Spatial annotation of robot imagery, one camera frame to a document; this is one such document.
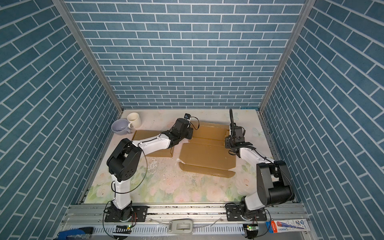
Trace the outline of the brown cardboard sheet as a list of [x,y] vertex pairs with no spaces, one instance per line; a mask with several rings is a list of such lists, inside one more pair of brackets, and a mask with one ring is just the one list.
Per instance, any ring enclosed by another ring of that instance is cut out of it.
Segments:
[[192,139],[182,144],[179,167],[185,172],[232,178],[236,157],[225,148],[225,138],[230,134],[228,125],[200,123]]

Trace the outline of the brown cardboard box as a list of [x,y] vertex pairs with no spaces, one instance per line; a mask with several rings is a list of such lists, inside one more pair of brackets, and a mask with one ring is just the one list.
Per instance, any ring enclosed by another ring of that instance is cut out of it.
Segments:
[[170,138],[161,131],[137,130],[132,138],[147,157],[171,158],[173,148]]

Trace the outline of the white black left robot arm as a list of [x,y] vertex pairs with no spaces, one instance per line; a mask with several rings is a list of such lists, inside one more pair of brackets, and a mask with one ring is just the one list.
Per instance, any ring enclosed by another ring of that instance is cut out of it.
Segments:
[[106,204],[104,210],[105,222],[136,222],[137,214],[134,212],[130,193],[130,178],[137,171],[141,157],[159,150],[171,149],[183,139],[190,140],[193,131],[197,130],[191,123],[192,116],[185,114],[178,118],[170,130],[163,131],[159,135],[144,140],[131,141],[123,139],[119,142],[113,153],[107,160],[109,173],[112,176],[111,189],[114,199]]

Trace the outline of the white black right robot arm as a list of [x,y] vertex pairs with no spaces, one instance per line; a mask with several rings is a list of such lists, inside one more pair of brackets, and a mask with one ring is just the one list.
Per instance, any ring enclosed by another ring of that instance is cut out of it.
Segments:
[[230,133],[225,138],[225,148],[230,155],[256,168],[257,189],[240,201],[242,217],[253,219],[259,210],[292,201],[295,193],[287,164],[262,155],[253,144],[245,141],[245,132],[243,127],[231,124]]

